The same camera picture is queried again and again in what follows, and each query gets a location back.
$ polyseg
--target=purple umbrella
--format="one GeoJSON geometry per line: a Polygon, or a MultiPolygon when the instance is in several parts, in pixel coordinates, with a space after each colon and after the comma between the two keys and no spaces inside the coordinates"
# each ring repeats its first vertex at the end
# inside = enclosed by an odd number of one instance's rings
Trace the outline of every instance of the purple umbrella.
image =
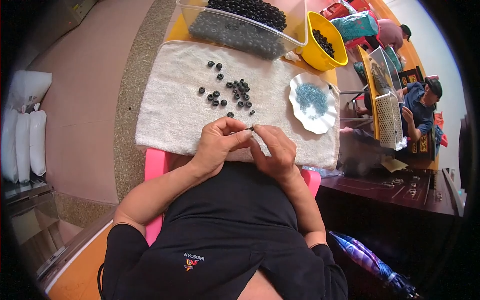
{"type": "Polygon", "coordinates": [[[382,262],[358,240],[333,231],[329,233],[335,238],[335,241],[346,255],[365,270],[391,285],[395,292],[405,294],[407,299],[422,299],[421,296],[415,293],[415,287],[408,282],[405,276],[392,271],[387,264],[382,262]]]}

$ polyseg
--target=baseball cap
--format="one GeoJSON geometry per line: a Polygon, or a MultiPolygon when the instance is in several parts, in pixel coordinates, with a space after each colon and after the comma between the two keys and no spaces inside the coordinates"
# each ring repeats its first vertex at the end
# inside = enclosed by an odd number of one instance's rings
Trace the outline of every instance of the baseball cap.
{"type": "Polygon", "coordinates": [[[437,95],[438,98],[440,99],[440,97],[443,94],[442,85],[440,84],[440,81],[438,81],[437,79],[430,79],[425,77],[425,83],[428,84],[428,86],[430,87],[430,90],[435,95],[437,95]]]}
{"type": "Polygon", "coordinates": [[[405,24],[401,24],[400,25],[400,28],[402,28],[402,31],[404,34],[406,34],[408,37],[407,37],[407,41],[409,42],[410,41],[410,37],[412,36],[412,31],[410,30],[410,28],[405,25],[405,24]]]}

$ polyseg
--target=blue shirt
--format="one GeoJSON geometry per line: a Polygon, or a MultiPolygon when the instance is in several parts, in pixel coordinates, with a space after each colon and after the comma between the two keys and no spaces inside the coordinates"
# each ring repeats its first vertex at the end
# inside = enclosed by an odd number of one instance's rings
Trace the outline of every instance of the blue shirt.
{"type": "MultiPolygon", "coordinates": [[[[420,102],[425,94],[425,89],[419,82],[407,84],[408,93],[404,96],[404,105],[412,111],[413,122],[415,127],[420,130],[421,134],[426,134],[433,127],[433,107],[426,106],[420,102]]],[[[402,117],[403,135],[408,136],[408,124],[402,117]]]]}

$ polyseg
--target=wall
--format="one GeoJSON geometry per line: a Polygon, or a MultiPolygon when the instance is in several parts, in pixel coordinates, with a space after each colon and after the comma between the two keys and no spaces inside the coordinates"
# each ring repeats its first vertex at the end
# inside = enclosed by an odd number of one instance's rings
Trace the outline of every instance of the wall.
{"type": "Polygon", "coordinates": [[[437,26],[417,0],[384,0],[392,13],[410,27],[418,56],[427,75],[438,75],[443,95],[437,112],[443,111],[444,133],[448,147],[440,146],[439,168],[456,170],[455,185],[460,189],[458,175],[458,135],[460,119],[467,113],[460,73],[452,53],[437,26]]]}

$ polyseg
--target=pink stool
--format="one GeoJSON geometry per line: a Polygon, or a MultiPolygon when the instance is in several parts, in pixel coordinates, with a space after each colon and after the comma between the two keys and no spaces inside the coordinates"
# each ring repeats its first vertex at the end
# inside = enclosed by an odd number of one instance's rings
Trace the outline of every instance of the pink stool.
{"type": "MultiPolygon", "coordinates": [[[[145,155],[145,181],[161,176],[168,172],[168,152],[154,148],[148,148],[145,155]]],[[[301,175],[308,185],[308,189],[315,197],[320,187],[321,177],[318,172],[302,169],[301,175]]],[[[162,229],[163,214],[154,219],[146,226],[145,239],[148,246],[156,240],[162,229]]]]}
{"type": "MultiPolygon", "coordinates": [[[[375,19],[375,22],[377,23],[377,26],[378,26],[378,34],[376,35],[376,39],[378,41],[378,43],[380,44],[380,46],[385,49],[385,46],[382,44],[382,42],[380,41],[380,25],[378,24],[378,20],[377,20],[377,17],[375,17],[375,14],[373,14],[372,11],[368,11],[368,14],[370,16],[372,16],[374,19],[375,19]]],[[[348,41],[347,43],[345,43],[345,48],[346,49],[352,49],[354,47],[356,47],[357,45],[367,45],[368,49],[370,49],[370,51],[374,51],[375,49],[373,49],[373,47],[367,42],[367,40],[365,39],[364,36],[362,37],[359,37],[359,38],[355,38],[351,41],[348,41]]]]}

